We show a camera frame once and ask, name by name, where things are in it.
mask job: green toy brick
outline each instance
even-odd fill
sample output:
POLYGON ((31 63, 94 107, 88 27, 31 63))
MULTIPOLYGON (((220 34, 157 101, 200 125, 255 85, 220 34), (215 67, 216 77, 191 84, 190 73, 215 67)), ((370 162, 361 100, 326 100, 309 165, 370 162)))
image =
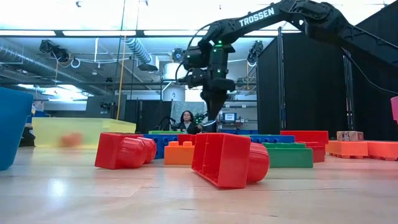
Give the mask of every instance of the green toy brick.
POLYGON ((299 143, 263 143, 267 148, 270 168, 312 168, 312 149, 299 143))
POLYGON ((283 149, 305 149, 305 144, 303 143, 262 143, 268 148, 283 148, 283 149))
POLYGON ((149 131, 149 134, 181 134, 181 131, 149 131))

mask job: black robotic arm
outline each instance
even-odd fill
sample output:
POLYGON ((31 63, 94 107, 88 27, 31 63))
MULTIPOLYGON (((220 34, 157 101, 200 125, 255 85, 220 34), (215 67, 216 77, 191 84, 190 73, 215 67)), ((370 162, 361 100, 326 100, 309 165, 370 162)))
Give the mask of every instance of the black robotic arm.
POLYGON ((188 87, 203 85, 201 97, 207 104, 209 120, 215 119, 222 109, 227 91, 235 90, 234 81, 226 79, 228 54, 235 52, 231 44, 244 34, 280 21, 291 23, 320 42, 362 53, 394 69, 398 67, 397 46, 351 25, 331 4, 282 0, 244 17, 215 21, 198 46, 188 46, 183 66, 192 74, 181 82, 188 87))

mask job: woman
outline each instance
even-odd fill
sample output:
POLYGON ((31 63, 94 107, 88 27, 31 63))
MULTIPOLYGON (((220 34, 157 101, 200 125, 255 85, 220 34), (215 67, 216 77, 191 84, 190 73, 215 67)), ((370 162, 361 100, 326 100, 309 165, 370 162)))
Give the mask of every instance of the woman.
POLYGON ((188 134, 198 134, 201 132, 201 125, 195 125, 193 122, 193 114, 191 111, 184 111, 180 118, 181 123, 178 124, 178 129, 181 129, 188 134))

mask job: black partition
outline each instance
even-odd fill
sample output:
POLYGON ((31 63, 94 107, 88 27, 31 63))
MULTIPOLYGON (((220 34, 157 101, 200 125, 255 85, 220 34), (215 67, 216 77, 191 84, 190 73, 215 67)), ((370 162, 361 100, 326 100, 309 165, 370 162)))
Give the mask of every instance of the black partition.
POLYGON ((339 48, 304 34, 284 34, 284 100, 279 104, 280 71, 274 40, 261 54, 257 71, 257 116, 261 134, 277 134, 285 108, 285 129, 327 130, 330 136, 348 129, 343 55, 339 48))
MULTIPOLYGON (((394 45, 398 45, 398 1, 358 24, 364 29, 394 45)), ((398 73, 369 62, 352 52, 352 58, 364 74, 381 88, 398 92, 398 73)), ((355 123, 357 130, 370 140, 398 140, 398 127, 392 119, 390 98, 395 96, 372 86, 352 65, 355 123)))
POLYGON ((124 120, 137 124, 136 133, 146 134, 159 124, 164 116, 170 116, 171 101, 127 100, 124 120))
POLYGON ((257 63, 257 125, 259 134, 279 134, 279 68, 277 40, 261 53, 257 63))

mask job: dark hair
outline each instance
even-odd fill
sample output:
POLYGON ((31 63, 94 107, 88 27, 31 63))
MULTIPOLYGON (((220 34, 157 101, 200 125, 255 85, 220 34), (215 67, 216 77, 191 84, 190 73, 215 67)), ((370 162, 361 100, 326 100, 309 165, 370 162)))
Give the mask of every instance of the dark hair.
POLYGON ((191 120, 190 120, 190 121, 193 121, 193 114, 192 114, 192 112, 186 110, 186 111, 182 112, 182 114, 181 114, 181 118, 180 118, 181 123, 184 123, 184 114, 185 114, 185 112, 188 112, 188 113, 189 113, 189 115, 191 116, 191 120))

